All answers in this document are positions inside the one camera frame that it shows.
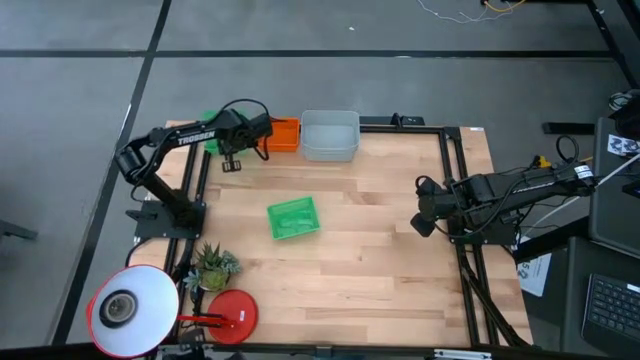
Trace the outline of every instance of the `concrete floor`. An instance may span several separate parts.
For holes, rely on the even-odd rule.
[[[423,0],[441,15],[481,12],[477,1]],[[161,0],[0,1],[0,49],[146,49]],[[630,63],[637,39],[615,2],[599,2]],[[414,0],[174,1],[159,49],[606,49],[586,7],[525,4],[496,21],[455,24]],[[142,59],[0,59],[0,218],[40,232],[0,241],[0,348],[49,341],[63,288],[97,200]],[[634,69],[636,77],[640,69]],[[433,125],[482,126],[496,170],[557,159],[546,121],[595,122],[628,87],[611,61],[507,59],[156,59],[133,135],[254,97],[274,115],[305,109],[400,112]],[[593,138],[579,139],[589,156]],[[116,183],[69,342],[88,341],[83,310],[123,266],[136,204]],[[553,223],[588,210],[581,202]],[[536,208],[531,219],[548,209]],[[559,327],[527,301],[534,339],[557,348]]]

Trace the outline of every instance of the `wooden tabletop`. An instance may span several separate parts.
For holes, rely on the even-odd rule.
[[[484,131],[460,130],[469,174],[492,172]],[[182,147],[170,152],[158,171],[173,187],[180,186],[187,151]],[[450,153],[456,169],[453,146]],[[202,147],[191,198],[201,156]],[[272,153],[267,162],[253,152],[237,159],[242,161],[237,173],[222,173],[220,157],[211,162],[204,197],[207,215],[196,248],[219,242],[240,259],[244,270],[232,277],[229,287],[249,292],[260,311],[247,342],[470,345],[454,247],[437,231],[423,238],[409,224],[418,206],[415,178],[444,180],[437,136],[362,134],[351,163],[307,162],[300,151]],[[304,196],[313,197],[321,230],[273,240],[267,207]],[[162,268],[167,243],[149,241],[131,264]],[[498,246],[484,246],[483,252],[494,302],[531,342],[513,260]],[[207,293],[204,311],[214,297]],[[192,307],[186,301],[184,313]],[[476,299],[486,342],[481,309]]]

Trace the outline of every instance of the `translucent container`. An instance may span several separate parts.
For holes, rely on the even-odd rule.
[[[302,150],[309,161],[348,162],[360,144],[360,115],[355,111],[307,110],[301,120]]]

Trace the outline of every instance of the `keyboard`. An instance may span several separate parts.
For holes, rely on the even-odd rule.
[[[640,352],[640,286],[591,274],[582,337],[610,355],[637,356]]]

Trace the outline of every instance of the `white lamp shade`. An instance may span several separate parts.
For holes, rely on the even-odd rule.
[[[100,319],[100,308],[109,295],[119,290],[133,295],[135,313],[123,325],[109,327]],[[169,334],[178,307],[176,285],[164,271],[148,265],[131,266],[107,280],[89,304],[89,334],[109,356],[137,357],[154,349]]]

